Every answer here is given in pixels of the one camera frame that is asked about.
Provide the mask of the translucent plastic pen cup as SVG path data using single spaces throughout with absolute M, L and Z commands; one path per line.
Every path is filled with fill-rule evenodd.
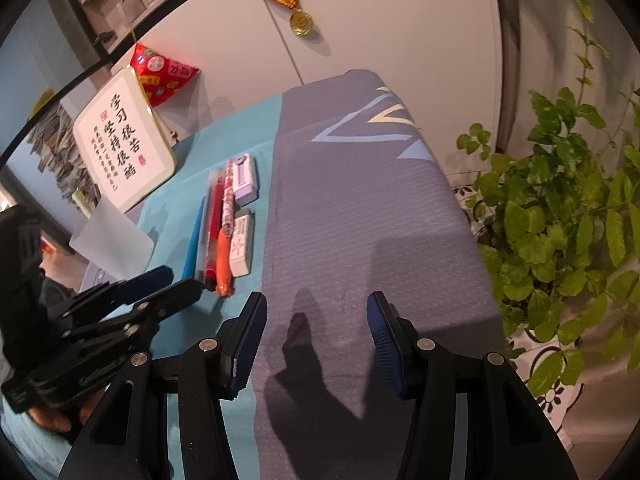
M 119 280 L 143 273 L 154 243 L 126 214 L 102 198 L 90 219 L 70 238 L 70 247 Z

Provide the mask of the blue pen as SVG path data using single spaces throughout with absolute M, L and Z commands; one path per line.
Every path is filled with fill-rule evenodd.
M 186 250 L 186 258 L 184 259 L 181 275 L 183 280 L 186 280 L 187 278 L 194 278 L 195 275 L 196 262 L 198 261 L 198 240 L 200 239 L 204 206 L 205 200 L 201 200 L 200 206 L 198 207 L 198 213 L 196 214 L 193 223 L 188 249 Z

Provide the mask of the orange marker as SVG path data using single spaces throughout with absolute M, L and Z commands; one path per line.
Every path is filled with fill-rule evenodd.
M 218 232 L 216 255 L 216 292 L 221 297 L 232 295 L 232 273 L 230 268 L 230 250 L 233 229 L 223 226 Z

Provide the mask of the white eraser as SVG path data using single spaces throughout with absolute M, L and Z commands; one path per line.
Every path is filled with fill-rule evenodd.
M 234 278 L 250 274 L 253 258 L 253 214 L 249 209 L 241 209 L 235 215 L 234 231 L 231 239 L 229 263 Z

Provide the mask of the floral patterned pen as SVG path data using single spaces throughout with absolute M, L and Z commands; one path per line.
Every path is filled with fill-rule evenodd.
M 222 196 L 221 231 L 227 238 L 232 237 L 234 227 L 233 166 L 231 159 L 224 167 L 224 196 Z

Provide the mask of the red pen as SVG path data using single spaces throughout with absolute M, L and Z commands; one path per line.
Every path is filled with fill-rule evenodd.
M 219 176 L 213 192 L 212 211 L 209 216 L 207 252 L 205 257 L 204 282 L 209 290 L 216 286 L 217 240 L 221 226 L 222 201 L 224 200 L 224 178 Z

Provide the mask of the purple white correction tape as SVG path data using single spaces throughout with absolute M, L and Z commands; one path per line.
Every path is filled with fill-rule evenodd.
M 258 199 L 258 182 L 254 157 L 245 153 L 232 160 L 235 203 L 245 207 Z

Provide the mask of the clear black gel pen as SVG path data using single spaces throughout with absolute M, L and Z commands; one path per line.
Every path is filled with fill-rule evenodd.
M 208 228 L 209 228 L 209 216 L 210 216 L 210 212 L 212 211 L 214 186 L 219 176 L 224 177 L 224 173 L 221 170 L 214 170 L 208 176 L 208 188 L 205 196 L 205 206 L 203 211 L 200 239 L 198 240 L 198 261 L 196 262 L 195 277 L 199 281 L 201 281 L 204 284 L 204 286 L 205 286 L 204 269 L 205 269 L 205 257 L 207 252 L 207 234 L 208 234 Z

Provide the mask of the white patterned plant pot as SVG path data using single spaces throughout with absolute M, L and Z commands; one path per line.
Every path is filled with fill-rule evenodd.
M 452 181 L 450 185 L 454 197 L 469 221 L 474 237 L 480 240 L 484 236 L 485 220 L 475 212 L 480 204 L 480 198 L 475 197 L 477 192 L 472 187 L 470 175 L 459 174 L 459 180 Z M 562 350 L 558 338 L 553 337 L 547 342 L 539 342 L 535 334 L 526 330 L 524 325 L 512 330 L 506 338 L 506 348 L 510 352 L 514 370 L 526 384 L 529 376 L 548 356 Z M 563 420 L 582 394 L 582 388 L 584 388 L 582 382 L 567 386 L 557 379 L 543 396 L 536 396 L 538 406 L 546 415 L 567 452 L 574 448 L 575 443 L 563 428 Z

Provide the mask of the framed calligraphy sign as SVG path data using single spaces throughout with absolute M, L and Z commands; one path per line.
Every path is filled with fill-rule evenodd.
M 176 171 L 175 153 L 130 66 L 80 112 L 73 135 L 101 196 L 121 212 L 137 206 Z

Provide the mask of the stack of papers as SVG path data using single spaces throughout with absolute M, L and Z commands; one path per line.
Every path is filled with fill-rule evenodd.
M 61 104 L 41 117 L 26 140 L 39 157 L 38 170 L 52 174 L 66 202 L 73 203 L 79 192 L 91 208 L 99 203 L 101 194 L 79 153 L 72 118 Z

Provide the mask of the red hanging pouch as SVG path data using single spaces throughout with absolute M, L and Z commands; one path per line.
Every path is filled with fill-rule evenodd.
M 200 70 L 160 55 L 137 42 L 130 58 L 130 66 L 152 107 L 158 107 L 193 79 Z

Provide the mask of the green potted plant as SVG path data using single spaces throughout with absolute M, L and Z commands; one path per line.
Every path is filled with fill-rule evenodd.
M 586 99 L 592 58 L 603 47 L 590 34 L 590 2 L 575 4 L 577 87 L 554 98 L 530 94 L 530 153 L 515 158 L 495 150 L 478 123 L 456 142 L 488 163 L 464 209 L 480 228 L 503 331 L 554 343 L 527 379 L 535 396 L 577 384 L 586 367 L 578 340 L 607 318 L 614 325 L 603 361 L 639 365 L 639 133 L 608 128 Z

